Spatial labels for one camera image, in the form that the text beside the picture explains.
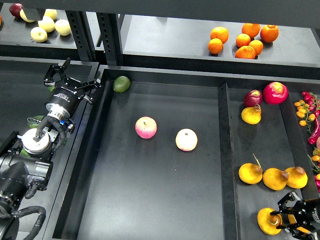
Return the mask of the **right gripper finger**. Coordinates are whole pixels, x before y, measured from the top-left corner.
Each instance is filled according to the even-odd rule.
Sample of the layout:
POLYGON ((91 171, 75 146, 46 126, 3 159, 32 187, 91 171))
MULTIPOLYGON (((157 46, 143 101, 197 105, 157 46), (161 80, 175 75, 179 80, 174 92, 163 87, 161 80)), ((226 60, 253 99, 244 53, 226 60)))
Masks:
POLYGON ((312 240, 313 235, 311 231, 305 229, 302 226, 298 226, 297 224, 280 224, 276 227, 277 230, 286 230, 291 233, 292 237, 298 240, 312 240))
POLYGON ((294 213, 297 212, 297 210, 293 209, 293 207, 288 207, 287 203, 288 202, 294 202, 295 200, 297 200, 299 197, 297 195, 297 193, 295 191, 290 191, 288 192, 283 198, 281 198, 278 202, 278 210, 274 210, 271 211, 269 214, 271 216, 276 216, 276 215, 280 215, 280 214, 291 214, 293 215, 294 213))

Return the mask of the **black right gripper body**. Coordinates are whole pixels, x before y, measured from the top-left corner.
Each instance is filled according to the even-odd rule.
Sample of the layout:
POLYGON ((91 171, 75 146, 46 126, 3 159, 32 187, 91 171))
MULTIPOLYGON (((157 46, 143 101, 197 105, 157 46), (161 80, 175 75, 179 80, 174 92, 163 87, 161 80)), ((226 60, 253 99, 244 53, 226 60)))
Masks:
POLYGON ((302 227, 310 232, 320 230, 320 199, 298 200, 293 206, 294 217, 302 227))

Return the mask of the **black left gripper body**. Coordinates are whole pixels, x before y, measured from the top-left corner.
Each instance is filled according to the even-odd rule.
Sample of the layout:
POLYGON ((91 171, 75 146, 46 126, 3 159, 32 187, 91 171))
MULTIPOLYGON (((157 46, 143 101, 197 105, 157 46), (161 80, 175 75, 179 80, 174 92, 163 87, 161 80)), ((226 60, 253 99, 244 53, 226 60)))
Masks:
POLYGON ((71 118, 76 112, 85 91, 80 88, 81 82, 68 77, 68 85, 63 80, 57 81, 51 91, 45 107, 49 113, 59 113, 64 118, 71 118))

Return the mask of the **yellow pear under arm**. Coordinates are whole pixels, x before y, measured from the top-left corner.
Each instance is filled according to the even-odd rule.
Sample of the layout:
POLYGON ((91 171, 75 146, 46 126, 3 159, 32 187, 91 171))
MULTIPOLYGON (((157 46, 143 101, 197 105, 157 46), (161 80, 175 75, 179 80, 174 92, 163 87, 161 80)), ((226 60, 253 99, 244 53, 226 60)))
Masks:
POLYGON ((278 168, 268 168, 262 176, 264 185, 274 191, 283 190, 287 185, 288 179, 289 174, 278 168))

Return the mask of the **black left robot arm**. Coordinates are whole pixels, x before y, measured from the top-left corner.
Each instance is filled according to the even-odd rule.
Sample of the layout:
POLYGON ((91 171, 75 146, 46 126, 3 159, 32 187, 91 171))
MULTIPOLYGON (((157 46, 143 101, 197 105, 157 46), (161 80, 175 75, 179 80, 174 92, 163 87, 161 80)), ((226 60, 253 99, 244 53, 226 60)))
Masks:
POLYGON ((46 219, 46 209, 39 205, 20 208, 23 199, 32 198, 37 191, 45 191, 50 180, 57 149, 73 133, 72 120, 82 100, 93 104, 103 91, 100 72, 87 82, 66 75, 71 60, 62 65, 51 64, 43 83, 51 89, 44 105, 47 114, 41 119, 28 118, 36 124, 23 135, 13 131, 0 146, 0 238, 14 240, 20 219, 32 214, 37 219, 25 237, 33 240, 46 219))

